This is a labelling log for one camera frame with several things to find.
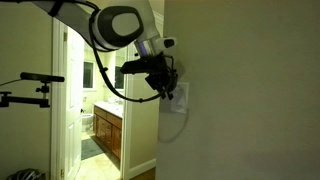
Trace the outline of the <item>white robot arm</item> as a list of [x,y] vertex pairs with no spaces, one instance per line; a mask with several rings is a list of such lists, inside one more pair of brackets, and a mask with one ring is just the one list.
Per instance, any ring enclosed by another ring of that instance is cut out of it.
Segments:
[[105,8],[86,0],[35,0],[33,4],[79,33],[95,53],[134,44],[139,58],[124,63],[120,72],[145,73],[159,97],[173,97],[178,74],[164,51],[176,39],[160,35],[148,0],[112,0]]

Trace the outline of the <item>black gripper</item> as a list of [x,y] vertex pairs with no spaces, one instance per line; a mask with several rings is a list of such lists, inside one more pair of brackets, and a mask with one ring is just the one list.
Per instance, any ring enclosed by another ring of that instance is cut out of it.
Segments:
[[145,78],[146,82],[153,90],[161,94],[161,98],[173,99],[172,91],[177,85],[177,70],[174,68],[174,58],[170,55],[160,54],[157,57],[148,60],[155,68],[155,71],[149,73]]

